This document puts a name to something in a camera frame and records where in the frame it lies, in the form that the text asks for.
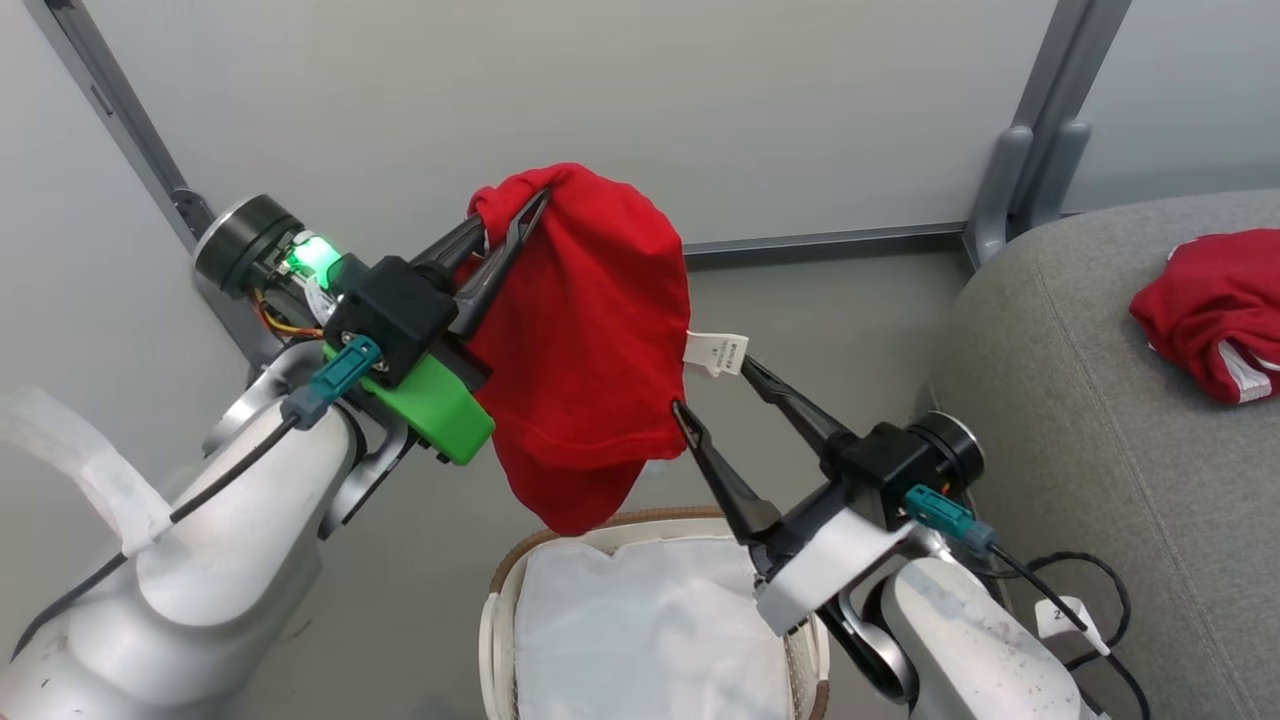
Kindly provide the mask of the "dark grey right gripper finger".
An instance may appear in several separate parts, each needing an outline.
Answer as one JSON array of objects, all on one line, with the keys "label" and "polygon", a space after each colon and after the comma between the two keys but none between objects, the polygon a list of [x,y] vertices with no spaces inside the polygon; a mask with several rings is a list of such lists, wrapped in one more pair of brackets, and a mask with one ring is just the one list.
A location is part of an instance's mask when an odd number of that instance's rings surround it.
[{"label": "dark grey right gripper finger", "polygon": [[762,401],[778,409],[819,462],[829,462],[852,443],[852,432],[841,421],[782,380],[763,363],[746,356],[741,375]]},{"label": "dark grey right gripper finger", "polygon": [[686,404],[673,401],[672,413],[735,539],[740,544],[767,544],[782,523],[781,511],[730,465],[705,424]]}]

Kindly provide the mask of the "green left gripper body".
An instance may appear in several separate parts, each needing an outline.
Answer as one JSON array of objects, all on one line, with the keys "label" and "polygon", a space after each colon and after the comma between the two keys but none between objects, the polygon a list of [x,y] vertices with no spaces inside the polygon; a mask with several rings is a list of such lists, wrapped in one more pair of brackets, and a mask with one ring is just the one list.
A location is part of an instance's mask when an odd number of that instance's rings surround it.
[{"label": "green left gripper body", "polygon": [[433,355],[394,388],[378,384],[372,374],[360,387],[458,465],[470,464],[495,429],[493,418],[463,380]]}]

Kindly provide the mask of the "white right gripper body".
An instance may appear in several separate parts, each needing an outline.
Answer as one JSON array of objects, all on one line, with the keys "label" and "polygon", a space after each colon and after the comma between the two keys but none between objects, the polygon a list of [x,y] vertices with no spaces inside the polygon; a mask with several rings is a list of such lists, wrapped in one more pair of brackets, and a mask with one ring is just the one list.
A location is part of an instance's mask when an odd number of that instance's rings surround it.
[{"label": "white right gripper body", "polygon": [[841,484],[822,486],[787,514],[740,489],[740,543],[762,548],[765,565],[756,611],[776,635],[860,584],[915,534],[914,521],[887,530],[863,516]]}]

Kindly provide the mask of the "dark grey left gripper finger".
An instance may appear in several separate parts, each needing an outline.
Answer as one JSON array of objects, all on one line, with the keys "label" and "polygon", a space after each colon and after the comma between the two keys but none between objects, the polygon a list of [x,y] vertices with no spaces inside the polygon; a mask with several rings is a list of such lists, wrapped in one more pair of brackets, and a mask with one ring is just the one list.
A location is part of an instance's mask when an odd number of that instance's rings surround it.
[{"label": "dark grey left gripper finger", "polygon": [[509,223],[504,242],[488,252],[456,295],[458,316],[451,324],[453,334],[472,338],[477,333],[549,201],[550,190],[540,190],[531,196]]},{"label": "dark grey left gripper finger", "polygon": [[486,227],[480,215],[471,215],[436,242],[410,260],[410,268],[435,291],[457,291],[457,273],[465,263],[484,250]]}]

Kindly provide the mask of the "plain red garment white tag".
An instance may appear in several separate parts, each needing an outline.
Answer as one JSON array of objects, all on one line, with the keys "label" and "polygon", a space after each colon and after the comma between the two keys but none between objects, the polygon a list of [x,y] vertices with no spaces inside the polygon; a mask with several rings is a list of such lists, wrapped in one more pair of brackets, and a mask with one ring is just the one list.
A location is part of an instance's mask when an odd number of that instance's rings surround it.
[{"label": "plain red garment white tag", "polygon": [[686,450],[684,372],[740,373],[748,337],[694,332],[684,243],[631,184],[562,163],[480,188],[468,211],[492,250],[548,201],[471,350],[492,369],[479,402],[515,497],[558,536],[604,524],[645,466]]}]

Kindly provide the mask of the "red garment with white stripe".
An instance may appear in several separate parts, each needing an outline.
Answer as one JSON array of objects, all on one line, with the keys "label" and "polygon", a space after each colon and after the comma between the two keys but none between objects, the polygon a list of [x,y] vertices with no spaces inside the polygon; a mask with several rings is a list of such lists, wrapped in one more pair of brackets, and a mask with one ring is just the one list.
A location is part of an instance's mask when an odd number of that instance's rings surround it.
[{"label": "red garment with white stripe", "polygon": [[1176,246],[1130,314],[1148,346],[1211,400],[1280,397],[1280,228]]}]

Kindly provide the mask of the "grey fabric sofa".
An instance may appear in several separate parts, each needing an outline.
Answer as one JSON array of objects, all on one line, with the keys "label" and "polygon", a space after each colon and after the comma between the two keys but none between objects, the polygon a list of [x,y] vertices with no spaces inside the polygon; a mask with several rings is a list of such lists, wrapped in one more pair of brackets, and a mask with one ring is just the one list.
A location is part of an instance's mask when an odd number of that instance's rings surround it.
[{"label": "grey fabric sofa", "polygon": [[986,456],[977,514],[1028,560],[1083,551],[1132,597],[1117,647],[1153,720],[1280,720],[1280,398],[1213,402],[1133,296],[1180,243],[1280,228],[1280,190],[1069,217],[966,283],[931,402]]}]

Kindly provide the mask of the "woven wicker laundry basket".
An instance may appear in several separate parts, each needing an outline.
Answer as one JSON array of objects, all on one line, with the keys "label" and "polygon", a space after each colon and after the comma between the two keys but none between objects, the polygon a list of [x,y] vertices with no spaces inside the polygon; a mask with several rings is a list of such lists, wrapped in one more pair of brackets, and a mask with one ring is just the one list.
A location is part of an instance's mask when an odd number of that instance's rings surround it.
[{"label": "woven wicker laundry basket", "polygon": [[[579,539],[605,553],[649,541],[727,537],[727,523],[710,506],[617,512]],[[488,720],[518,720],[515,675],[515,615],[527,556],[563,538],[543,528],[521,539],[500,561],[483,605],[477,633],[480,692]],[[794,720],[823,720],[829,702],[829,635],[814,619],[786,637],[787,688]]]}]

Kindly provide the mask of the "grey metal baseboard rail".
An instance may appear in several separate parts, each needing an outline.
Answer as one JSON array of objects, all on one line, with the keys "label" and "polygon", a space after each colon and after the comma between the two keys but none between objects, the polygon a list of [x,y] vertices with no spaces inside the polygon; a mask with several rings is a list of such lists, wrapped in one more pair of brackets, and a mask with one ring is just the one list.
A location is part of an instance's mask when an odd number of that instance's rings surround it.
[{"label": "grey metal baseboard rail", "polygon": [[893,225],[863,231],[786,234],[753,240],[687,243],[686,261],[698,269],[769,263],[809,263],[824,258],[933,252],[961,243],[965,222]]}]

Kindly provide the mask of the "dark grey partition post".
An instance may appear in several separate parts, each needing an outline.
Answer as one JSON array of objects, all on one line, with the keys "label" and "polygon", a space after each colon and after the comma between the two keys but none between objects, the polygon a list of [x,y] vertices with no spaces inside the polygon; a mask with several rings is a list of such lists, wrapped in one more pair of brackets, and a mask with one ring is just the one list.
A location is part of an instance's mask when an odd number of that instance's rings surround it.
[{"label": "dark grey partition post", "polygon": [[[76,86],[97,114],[133,172],[157,204],[179,242],[195,255],[204,232],[216,218],[205,197],[192,190],[151,122],[84,0],[20,0]],[[283,342],[262,327],[244,300],[227,297],[195,272],[192,284],[224,332],[250,364],[251,375],[273,360]]]}]

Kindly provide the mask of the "grey partition post curved foot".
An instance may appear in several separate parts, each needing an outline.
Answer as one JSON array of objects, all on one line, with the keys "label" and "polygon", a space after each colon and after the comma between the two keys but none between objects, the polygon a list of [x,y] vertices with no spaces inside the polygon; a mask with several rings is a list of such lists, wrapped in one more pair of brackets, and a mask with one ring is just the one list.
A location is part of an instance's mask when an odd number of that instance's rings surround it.
[{"label": "grey partition post curved foot", "polygon": [[1056,222],[1093,132],[1082,115],[1133,0],[1057,0],[1009,128],[963,232],[975,268],[1019,234]]}]

